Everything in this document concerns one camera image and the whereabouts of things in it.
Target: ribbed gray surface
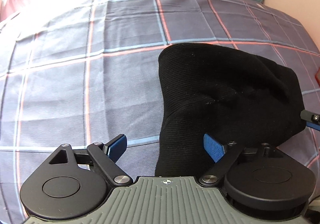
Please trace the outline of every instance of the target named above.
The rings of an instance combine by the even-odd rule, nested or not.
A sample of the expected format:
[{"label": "ribbed gray surface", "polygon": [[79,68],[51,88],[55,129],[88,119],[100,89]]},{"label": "ribbed gray surface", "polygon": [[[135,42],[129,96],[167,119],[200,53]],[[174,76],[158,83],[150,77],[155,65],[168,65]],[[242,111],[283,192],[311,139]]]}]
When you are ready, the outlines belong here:
[{"label": "ribbed gray surface", "polygon": [[[203,188],[193,177],[140,177],[116,188],[107,202],[89,215],[64,224],[251,224],[269,223],[233,209],[216,188]],[[25,224],[50,224],[35,217]],[[308,224],[302,217],[282,224]]]}]

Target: bed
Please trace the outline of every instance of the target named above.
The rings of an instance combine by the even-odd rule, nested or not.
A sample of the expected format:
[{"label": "bed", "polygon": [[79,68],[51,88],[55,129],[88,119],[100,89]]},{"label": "bed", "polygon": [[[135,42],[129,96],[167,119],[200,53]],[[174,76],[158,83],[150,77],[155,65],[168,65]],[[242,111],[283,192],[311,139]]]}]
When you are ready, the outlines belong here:
[{"label": "bed", "polygon": [[[320,111],[320,52],[292,17],[252,0],[46,0],[0,23],[0,222],[20,224],[19,190],[60,144],[119,133],[133,179],[154,175],[163,118],[158,56],[168,45],[238,48],[292,68]],[[320,133],[280,146],[319,176]],[[320,195],[317,179],[312,198]]]}]

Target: metal screw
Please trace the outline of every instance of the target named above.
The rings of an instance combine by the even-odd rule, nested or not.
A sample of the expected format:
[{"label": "metal screw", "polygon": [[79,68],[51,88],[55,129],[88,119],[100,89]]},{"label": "metal screw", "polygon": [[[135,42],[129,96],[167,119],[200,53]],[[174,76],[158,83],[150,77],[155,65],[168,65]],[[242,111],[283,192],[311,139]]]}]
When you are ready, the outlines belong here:
[{"label": "metal screw", "polygon": [[215,175],[206,175],[202,177],[202,181],[206,183],[214,183],[218,180],[218,178]]},{"label": "metal screw", "polygon": [[130,178],[126,175],[119,175],[115,178],[116,183],[126,183],[130,181]]}]

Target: red object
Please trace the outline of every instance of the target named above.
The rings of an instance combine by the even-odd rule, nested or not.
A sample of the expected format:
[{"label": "red object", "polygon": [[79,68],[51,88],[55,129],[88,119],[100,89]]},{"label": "red object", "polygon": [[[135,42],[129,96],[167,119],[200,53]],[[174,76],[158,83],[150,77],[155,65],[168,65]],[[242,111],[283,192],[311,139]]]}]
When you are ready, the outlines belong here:
[{"label": "red object", "polygon": [[31,1],[32,0],[7,0],[1,9],[0,22],[12,14],[21,11],[25,6],[28,6]]},{"label": "red object", "polygon": [[319,86],[320,86],[320,68],[319,68],[319,70],[318,70],[317,73],[316,73],[316,80],[317,80],[317,82],[318,82],[318,84],[319,84]]}]

